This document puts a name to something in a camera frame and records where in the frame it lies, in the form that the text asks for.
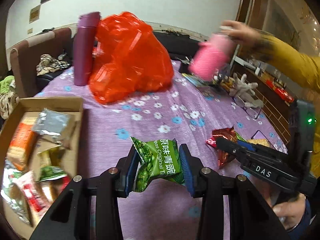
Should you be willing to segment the hand holding right gripper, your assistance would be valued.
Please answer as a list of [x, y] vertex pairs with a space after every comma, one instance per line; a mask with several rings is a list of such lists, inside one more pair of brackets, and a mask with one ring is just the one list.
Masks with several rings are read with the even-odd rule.
[[272, 207], [286, 230], [296, 227], [303, 218], [306, 206], [306, 197], [299, 194], [295, 201], [284, 202]]

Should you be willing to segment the person's hand on bottle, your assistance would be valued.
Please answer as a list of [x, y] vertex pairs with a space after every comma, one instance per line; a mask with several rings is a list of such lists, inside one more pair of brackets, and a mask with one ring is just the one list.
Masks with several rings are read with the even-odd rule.
[[221, 25], [230, 27], [230, 29], [224, 29], [223, 32], [237, 41], [238, 44], [252, 47], [261, 38], [261, 35], [257, 30], [249, 27], [242, 22], [224, 20]]

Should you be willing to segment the yellow sleeve forearm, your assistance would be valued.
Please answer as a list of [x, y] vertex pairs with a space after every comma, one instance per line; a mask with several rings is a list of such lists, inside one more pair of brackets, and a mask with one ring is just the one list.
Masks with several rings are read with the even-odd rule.
[[253, 56], [274, 66], [302, 88], [319, 92], [319, 57], [310, 56], [291, 47], [271, 34], [254, 30], [257, 34], [251, 48]]

